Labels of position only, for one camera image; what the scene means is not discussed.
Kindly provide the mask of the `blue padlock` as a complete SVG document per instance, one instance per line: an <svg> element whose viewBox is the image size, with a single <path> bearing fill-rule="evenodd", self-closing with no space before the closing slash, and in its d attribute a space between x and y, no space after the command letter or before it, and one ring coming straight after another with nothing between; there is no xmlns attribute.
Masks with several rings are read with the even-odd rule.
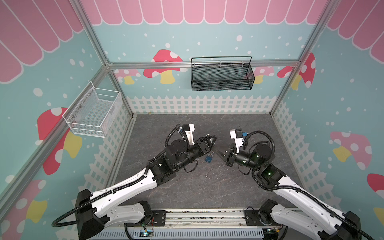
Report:
<svg viewBox="0 0 384 240"><path fill-rule="evenodd" d="M212 155L212 154L208 154L208 155L206 156L206 158L205 158L205 161L206 161L207 163L211 163L212 160L213 160L213 155Z"/></svg>

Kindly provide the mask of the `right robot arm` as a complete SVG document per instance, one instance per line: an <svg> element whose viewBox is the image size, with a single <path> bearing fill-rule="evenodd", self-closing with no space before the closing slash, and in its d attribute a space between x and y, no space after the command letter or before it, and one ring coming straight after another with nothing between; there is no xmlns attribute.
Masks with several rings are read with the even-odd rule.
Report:
<svg viewBox="0 0 384 240"><path fill-rule="evenodd" d="M356 214L343 213L324 203L273 165L276 145L270 135L263 131L244 135L240 129L231 130L230 135L235 141L233 144L213 148L226 165L249 168L248 174L259 188L283 197L302 211L296 213L267 200L259 209L262 224L281 224L313 240L372 239L361 229L361 221Z"/></svg>

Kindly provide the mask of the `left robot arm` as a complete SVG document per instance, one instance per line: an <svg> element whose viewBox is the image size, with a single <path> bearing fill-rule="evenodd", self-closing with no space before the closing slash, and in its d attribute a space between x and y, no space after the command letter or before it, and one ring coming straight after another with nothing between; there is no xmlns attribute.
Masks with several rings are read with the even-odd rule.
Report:
<svg viewBox="0 0 384 240"><path fill-rule="evenodd" d="M138 217L132 218L117 206L145 191L171 181L179 170L208 154L216 136L207 135L193 141L189 125L176 125L166 137L164 149L134 176L100 191L85 189L78 193L75 207L55 219L51 226L60 228L75 225L78 238L87 240L117 222L146 224L152 211L145 201L134 205Z"/></svg>

